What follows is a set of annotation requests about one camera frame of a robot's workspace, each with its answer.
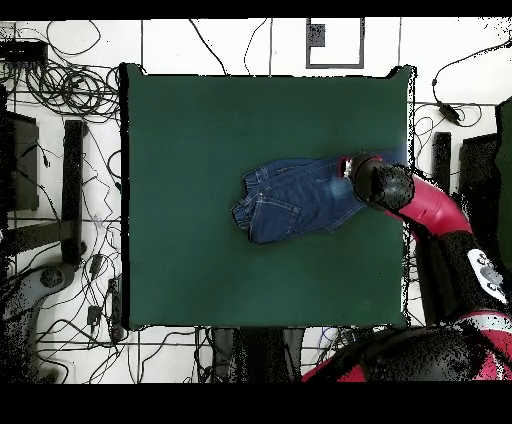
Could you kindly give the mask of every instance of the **black border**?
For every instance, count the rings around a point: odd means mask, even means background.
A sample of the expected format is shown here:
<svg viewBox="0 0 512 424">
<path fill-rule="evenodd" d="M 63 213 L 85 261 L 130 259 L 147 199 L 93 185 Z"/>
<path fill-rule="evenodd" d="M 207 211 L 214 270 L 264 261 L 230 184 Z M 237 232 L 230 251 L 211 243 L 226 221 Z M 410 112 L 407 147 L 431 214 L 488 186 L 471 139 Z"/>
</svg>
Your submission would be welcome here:
<svg viewBox="0 0 512 424">
<path fill-rule="evenodd" d="M 121 289 L 121 325 L 130 330 L 130 137 L 128 128 L 128 66 L 119 65 L 119 115 L 121 127 L 121 262 L 123 266 L 123 284 Z"/>
</svg>

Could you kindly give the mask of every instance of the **black cable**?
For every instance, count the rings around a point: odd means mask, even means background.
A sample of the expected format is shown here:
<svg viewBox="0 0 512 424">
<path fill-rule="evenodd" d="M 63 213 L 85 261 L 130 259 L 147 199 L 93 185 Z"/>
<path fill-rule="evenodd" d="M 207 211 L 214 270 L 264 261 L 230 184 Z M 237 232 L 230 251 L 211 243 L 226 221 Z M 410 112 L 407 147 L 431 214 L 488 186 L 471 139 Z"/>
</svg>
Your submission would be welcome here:
<svg viewBox="0 0 512 424">
<path fill-rule="evenodd" d="M 89 380 L 88 380 L 88 381 L 86 381 L 86 382 L 84 382 L 84 383 L 82 383 L 82 384 L 87 384 L 87 383 L 91 384 L 93 380 L 96 380 L 97 378 L 100 378 L 100 376 L 99 376 L 99 375 L 98 375 L 98 376 L 96 376 L 96 377 L 94 377 L 94 375 L 99 371 L 99 369 L 100 369 L 100 368 L 101 368 L 105 363 L 108 363 L 108 361 L 110 361 L 110 359 L 111 359 L 113 356 L 116 356 L 116 359 L 115 359 L 115 360 L 114 360 L 114 361 L 113 361 L 113 362 L 112 362 L 112 363 L 111 363 L 107 368 L 105 368 L 105 371 L 103 371 L 103 374 L 105 374 L 105 372 L 106 372 L 106 371 L 108 371 L 110 368 L 112 368 L 112 367 L 114 366 L 114 364 L 116 363 L 116 361 L 117 361 L 117 360 L 119 359 L 119 357 L 121 356 L 121 353 L 123 352 L 123 350 L 124 350 L 124 346 L 123 346 L 123 348 L 122 348 L 119 352 L 114 352 L 113 354 L 109 355 L 109 356 L 107 357 L 107 359 L 105 359 L 105 360 L 104 360 L 104 361 L 103 361 L 103 362 L 98 366 L 98 368 L 96 368 L 96 369 L 92 372 L 91 377 L 89 378 Z"/>
<path fill-rule="evenodd" d="M 272 28 L 274 26 L 274 18 L 270 18 L 270 46 L 269 46 L 269 56 L 268 56 L 268 75 L 272 75 L 272 55 L 273 55 L 273 47 L 272 47 Z"/>
<path fill-rule="evenodd" d="M 98 32 L 99 38 L 101 38 L 101 32 L 96 26 L 95 28 Z M 21 29 L 36 32 L 41 38 L 24 37 L 23 39 L 45 41 L 54 51 L 56 56 L 64 62 L 64 65 L 62 65 L 48 59 L 48 63 L 43 67 L 25 70 L 24 83 L 27 86 L 27 92 L 31 93 L 36 100 L 37 103 L 35 104 L 40 104 L 61 116 L 79 115 L 85 121 L 92 123 L 103 123 L 113 119 L 119 125 L 117 117 L 119 114 L 119 92 L 118 88 L 116 88 L 119 86 L 118 67 L 111 68 L 100 65 L 81 65 L 71 63 L 60 54 L 63 52 L 53 45 L 52 42 L 39 31 L 28 27 Z M 71 56 L 82 54 L 94 47 L 98 41 L 99 40 L 96 40 L 91 47 L 83 52 L 65 54 Z M 93 71 L 92 68 L 108 69 L 106 77 L 103 78 L 97 72 Z M 16 89 L 20 81 L 20 75 L 21 72 L 17 76 L 16 74 L 8 75 L 11 79 L 14 79 L 13 91 Z M 112 77 L 114 77 L 116 87 L 109 83 L 109 80 Z M 67 107 L 70 112 L 63 111 L 61 109 L 62 107 Z M 100 117 L 104 119 L 101 121 L 91 120 L 86 118 L 86 116 Z"/>
<path fill-rule="evenodd" d="M 73 324 L 71 321 L 68 321 L 67 319 L 63 319 L 63 318 L 60 318 L 58 319 L 57 321 L 55 321 L 51 326 L 50 328 L 48 329 L 48 331 L 45 331 L 43 333 L 42 336 L 40 336 L 37 340 L 36 340 L 36 343 L 39 343 L 41 341 L 41 339 L 46 336 L 47 334 L 49 334 L 49 332 L 51 331 L 51 329 L 59 322 L 64 322 L 66 323 L 66 325 L 69 325 L 71 327 L 73 327 L 76 331 L 78 331 L 82 336 L 85 336 L 88 340 L 91 340 L 93 342 L 95 342 L 98 346 L 102 346 L 102 347 L 106 347 L 106 348 L 111 348 L 113 347 L 113 344 L 112 343 L 103 343 L 103 342 L 99 342 L 97 339 L 95 339 L 94 337 L 91 337 L 89 334 L 87 334 L 86 332 L 82 331 L 80 328 L 78 328 L 75 324 Z"/>
<path fill-rule="evenodd" d="M 252 39 L 254 38 L 254 35 L 258 32 L 258 30 L 265 24 L 265 22 L 268 21 L 268 18 L 265 18 L 265 20 L 259 24 L 256 29 L 253 31 L 252 35 L 251 35 L 251 39 L 249 40 L 249 44 L 247 44 L 247 49 L 245 49 L 245 54 L 244 54 L 244 66 L 245 66 L 245 69 L 247 70 L 247 73 L 249 75 L 251 75 L 251 73 L 249 72 L 249 68 L 247 67 L 247 63 L 246 63 L 246 59 L 247 59 L 247 53 L 249 52 L 249 47 L 251 47 L 251 43 L 252 43 Z"/>
<path fill-rule="evenodd" d="M 110 155 L 110 157 L 108 158 L 108 160 L 107 160 L 107 171 L 108 171 L 108 173 L 109 173 L 110 175 L 112 175 L 113 177 L 116 177 L 116 178 L 121 179 L 121 176 L 120 176 L 120 175 L 117 175 L 117 174 L 114 174 L 114 173 L 112 172 L 112 168 L 110 167 L 110 161 L 111 161 L 111 160 L 112 160 L 112 158 L 113 158 L 115 155 L 117 155 L 118 153 L 121 153 L 121 150 L 116 150 L 116 151 L 115 151 L 114 153 L 112 153 L 112 154 Z"/>
<path fill-rule="evenodd" d="M 61 364 L 60 362 L 56 362 L 56 361 L 52 361 L 50 359 L 45 359 L 43 358 L 41 355 L 39 355 L 38 353 L 36 353 L 36 356 L 43 362 L 47 362 L 49 364 L 53 364 L 53 365 L 57 365 L 59 367 L 62 367 L 66 370 L 66 375 L 64 376 L 64 379 L 62 380 L 62 383 L 61 384 L 64 384 L 68 378 L 68 375 L 69 375 L 69 368 L 67 367 L 67 365 L 64 365 L 64 364 Z"/>
<path fill-rule="evenodd" d="M 130 374 L 130 378 L 132 380 L 132 383 L 133 384 L 137 384 L 137 382 L 135 381 L 135 379 L 133 378 L 133 374 L 132 374 L 132 368 L 131 368 L 131 365 L 130 365 L 130 346 L 128 346 L 128 349 L 127 349 L 127 353 L 128 353 L 128 372 Z"/>
<path fill-rule="evenodd" d="M 179 331 L 173 331 L 171 333 L 168 333 L 164 339 L 162 340 L 162 343 L 160 344 L 160 346 L 158 347 L 158 349 L 153 353 L 151 354 L 150 356 L 148 356 L 146 359 L 144 359 L 142 361 L 142 364 L 141 364 L 141 374 L 140 374 L 140 379 L 139 379 L 139 383 L 142 383 L 142 379 L 144 378 L 144 364 L 149 361 L 150 359 L 154 358 L 158 352 L 160 352 L 162 350 L 162 348 L 165 346 L 164 343 L 167 341 L 167 339 L 170 337 L 170 336 L 190 336 L 192 334 L 194 334 L 195 332 L 194 331 L 191 331 L 191 332 L 188 332 L 188 333 L 182 333 L 182 332 L 179 332 Z"/>
<path fill-rule="evenodd" d="M 439 103 L 439 104 L 443 104 L 438 98 L 437 98 L 437 95 L 436 95 L 436 85 L 437 85 L 437 78 L 439 77 L 439 74 L 445 70 L 446 68 L 448 68 L 449 66 L 452 66 L 452 65 L 455 65 L 457 63 L 460 63 L 464 60 L 467 60 L 467 59 L 470 59 L 471 57 L 473 56 L 478 56 L 480 54 L 483 54 L 483 53 L 489 53 L 491 51 L 494 51 L 494 50 L 498 50 L 498 49 L 501 49 L 503 47 L 505 48 L 509 48 L 510 46 L 512 46 L 512 39 L 508 39 L 507 41 L 505 41 L 504 43 L 502 44 L 499 44 L 497 46 L 492 46 L 492 47 L 487 47 L 485 49 L 482 49 L 482 50 L 479 50 L 477 51 L 476 53 L 472 53 L 470 54 L 469 56 L 466 56 L 466 57 L 463 57 L 462 59 L 458 59 L 458 60 L 455 60 L 453 62 L 450 62 L 448 63 L 447 65 L 444 65 L 441 69 L 439 69 L 439 71 L 437 71 L 437 74 L 436 76 L 434 77 L 434 79 L 432 80 L 432 92 L 434 94 L 434 99 L 436 99 L 436 102 Z"/>
<path fill-rule="evenodd" d="M 36 260 L 36 258 L 40 254 L 47 252 L 48 250 L 53 249 L 54 247 L 57 247 L 59 244 L 60 244 L 60 241 L 58 243 L 52 244 L 51 246 L 48 246 L 48 247 L 44 248 L 43 250 L 37 252 L 25 268 L 23 268 L 21 271 L 19 271 L 16 275 L 9 277 L 7 279 L 7 281 L 19 280 L 19 279 L 25 278 L 28 275 L 27 273 L 32 273 L 32 270 L 30 269 L 30 267 L 32 266 L 32 263 Z"/>
<path fill-rule="evenodd" d="M 140 383 L 140 331 L 137 331 L 137 384 Z"/>
<path fill-rule="evenodd" d="M 424 104 L 424 105 L 419 106 L 419 107 L 416 109 L 416 111 L 415 111 L 414 113 L 416 114 L 416 113 L 418 112 L 418 110 L 420 110 L 422 107 L 425 107 L 425 106 L 429 106 L 429 105 Z M 480 122 L 480 120 L 482 119 L 482 115 L 483 115 L 482 108 L 480 107 L 480 105 L 477 105 L 477 104 L 475 104 L 474 106 L 477 106 L 477 107 L 478 107 L 478 110 L 479 110 L 479 116 L 478 116 L 477 120 L 476 120 L 475 122 L 471 123 L 471 124 L 468 124 L 468 125 L 461 125 L 461 124 L 459 123 L 459 124 L 458 124 L 458 126 L 463 127 L 463 128 L 470 128 L 470 127 L 473 127 L 473 126 L 475 126 L 476 124 L 478 124 L 478 123 Z M 462 118 L 462 121 L 461 121 L 461 122 L 464 122 L 464 120 L 465 120 L 465 118 L 466 118 L 466 114 L 464 113 L 464 111 L 462 110 L 462 108 L 461 108 L 461 107 L 456 107 L 456 108 L 454 108 L 454 110 L 455 110 L 456 112 L 460 111 L 460 112 L 463 114 L 463 118 Z M 420 124 L 420 122 L 421 122 L 421 121 L 423 121 L 424 119 L 427 119 L 427 120 L 429 120 L 429 121 L 430 121 L 430 123 L 431 123 L 430 128 L 429 128 L 428 130 L 426 130 L 426 131 L 422 132 L 422 133 L 418 133 L 416 129 L 417 129 L 418 125 Z M 417 154 L 417 155 L 416 155 L 416 157 L 414 158 L 414 167 L 415 167 L 416 169 L 419 169 L 419 168 L 418 168 L 418 160 L 419 160 L 419 157 L 420 157 L 420 155 L 421 155 L 421 152 L 423 151 L 423 148 L 424 148 L 424 147 L 425 147 L 425 146 L 430 142 L 430 139 L 432 138 L 432 133 L 433 133 L 434 129 L 435 129 L 437 126 L 439 126 L 439 125 L 440 125 L 440 124 L 441 124 L 445 119 L 446 119 L 445 117 L 441 118 L 441 119 L 439 120 L 439 122 L 437 122 L 437 123 L 434 125 L 434 120 L 433 120 L 430 116 L 424 116 L 424 117 L 422 117 L 422 118 L 418 119 L 418 120 L 414 123 L 414 136 L 418 139 L 418 141 L 419 141 L 419 143 L 420 143 L 420 149 L 419 149 L 419 151 L 418 151 L 418 154 Z M 425 134 L 427 134 L 427 133 L 429 134 L 429 135 L 428 135 L 428 138 L 427 138 L 427 140 L 426 140 L 424 143 L 422 143 L 422 142 L 421 142 L 421 139 L 420 139 L 420 136 L 425 135 Z M 422 172 L 423 172 L 423 173 L 425 173 L 425 174 L 427 174 L 427 175 L 431 175 L 430 173 L 425 172 L 425 171 L 423 171 L 423 170 L 422 170 Z M 457 172 L 452 172 L 450 175 L 456 175 L 456 174 L 458 174 L 458 173 L 459 173 L 459 171 L 457 171 Z"/>
<path fill-rule="evenodd" d="M 188 20 L 192 26 L 194 27 L 194 29 L 196 30 L 196 33 L 197 35 L 199 36 L 199 38 L 201 39 L 201 41 L 203 42 L 203 44 L 206 46 L 206 48 L 209 50 L 209 52 L 213 55 L 213 57 L 215 57 L 215 59 L 217 59 L 217 62 L 220 63 L 220 66 L 222 66 L 222 72 L 224 72 L 224 75 L 227 75 L 227 72 L 226 72 L 226 69 L 224 68 L 224 64 L 221 62 L 221 60 L 219 59 L 219 57 L 213 52 L 213 50 L 210 48 L 210 46 L 206 43 L 206 41 L 204 41 L 204 38 L 203 36 L 201 35 L 201 33 L 199 32 L 199 29 L 197 28 L 196 24 L 194 23 L 194 21 L 192 21 L 192 19 L 189 19 Z"/>
<path fill-rule="evenodd" d="M 99 41 L 101 40 L 101 32 L 100 32 L 100 30 L 98 29 L 98 27 L 96 26 L 96 24 L 95 24 L 93 21 L 89 20 L 89 22 L 91 23 L 91 25 L 94 27 L 94 29 L 95 29 L 95 30 L 96 30 L 96 32 L 98 33 L 98 39 L 97 39 L 96 41 L 94 41 L 94 43 L 93 43 L 90 47 L 86 48 L 85 50 L 82 50 L 81 52 L 77 52 L 77 53 L 67 53 L 67 52 L 64 52 L 64 51 L 62 51 L 62 50 L 58 49 L 57 47 L 55 47 L 55 44 L 53 44 L 53 43 L 51 43 L 51 42 L 50 42 L 50 34 L 49 34 L 49 32 L 50 32 L 50 26 L 51 26 L 53 23 L 55 23 L 55 22 L 56 22 L 56 21 L 50 21 L 50 23 L 46 26 L 46 38 L 48 39 L 48 44 L 51 44 L 54 50 L 58 51 L 58 52 L 59 52 L 59 53 L 61 53 L 61 54 L 66 55 L 66 56 L 78 56 L 78 55 L 81 55 L 81 54 L 83 54 L 83 53 L 86 53 L 86 52 L 88 52 L 89 50 L 91 50 L 91 49 L 92 49 L 96 44 L 98 44 L 98 43 L 99 43 Z"/>
<path fill-rule="evenodd" d="M 32 184 L 34 184 L 36 187 L 38 187 L 45 194 L 46 198 L 48 199 L 48 202 L 50 203 L 50 207 L 52 208 L 52 212 L 55 215 L 55 219 L 57 220 L 57 222 L 59 223 L 59 226 L 60 226 L 61 222 L 60 222 L 59 215 L 57 214 L 57 211 L 55 210 L 55 207 L 53 206 L 52 199 L 50 198 L 50 196 L 46 192 L 46 189 L 41 184 L 36 183 L 32 178 L 30 178 L 23 171 L 20 171 L 19 169 L 16 169 L 16 172 L 18 172 L 18 174 L 20 174 L 23 178 L 25 178 L 26 180 L 28 180 Z"/>
</svg>

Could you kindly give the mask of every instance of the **white label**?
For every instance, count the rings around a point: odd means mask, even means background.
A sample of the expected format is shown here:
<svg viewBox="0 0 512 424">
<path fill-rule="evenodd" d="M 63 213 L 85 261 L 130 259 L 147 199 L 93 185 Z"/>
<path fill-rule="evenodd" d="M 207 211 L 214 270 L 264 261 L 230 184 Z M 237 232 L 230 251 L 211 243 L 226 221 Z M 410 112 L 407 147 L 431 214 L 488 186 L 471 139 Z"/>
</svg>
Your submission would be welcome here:
<svg viewBox="0 0 512 424">
<path fill-rule="evenodd" d="M 479 249 L 472 249 L 468 252 L 468 259 L 485 292 L 506 304 L 507 299 L 501 289 L 503 277 L 494 270 L 493 264 L 487 259 L 485 253 Z"/>
</svg>

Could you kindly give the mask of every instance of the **jeans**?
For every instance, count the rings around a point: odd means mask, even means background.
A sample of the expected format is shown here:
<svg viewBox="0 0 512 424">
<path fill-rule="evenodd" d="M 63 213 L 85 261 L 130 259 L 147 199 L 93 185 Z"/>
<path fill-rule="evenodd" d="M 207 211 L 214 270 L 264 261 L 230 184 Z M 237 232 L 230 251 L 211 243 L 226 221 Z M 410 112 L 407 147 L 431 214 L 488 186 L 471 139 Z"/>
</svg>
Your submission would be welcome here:
<svg viewBox="0 0 512 424">
<path fill-rule="evenodd" d="M 370 152 L 404 163 L 404 149 Z M 235 221 L 256 244 L 273 243 L 309 231 L 333 232 L 366 205 L 352 183 L 339 175 L 340 156 L 282 159 L 244 176 L 247 195 L 232 209 Z"/>
</svg>

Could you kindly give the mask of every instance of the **green table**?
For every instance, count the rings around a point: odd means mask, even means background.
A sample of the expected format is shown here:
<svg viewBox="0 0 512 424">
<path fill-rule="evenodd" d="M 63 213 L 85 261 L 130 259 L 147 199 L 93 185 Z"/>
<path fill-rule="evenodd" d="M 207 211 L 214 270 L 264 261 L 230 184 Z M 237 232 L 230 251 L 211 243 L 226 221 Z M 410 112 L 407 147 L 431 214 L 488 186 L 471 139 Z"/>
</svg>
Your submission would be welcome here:
<svg viewBox="0 0 512 424">
<path fill-rule="evenodd" d="M 389 78 L 142 75 L 122 67 L 130 325 L 403 323 L 398 221 L 367 208 L 334 234 L 261 246 L 249 243 L 230 210 L 244 196 L 243 174 L 275 159 L 396 146 L 405 155 L 410 76 L 408 67 Z"/>
</svg>

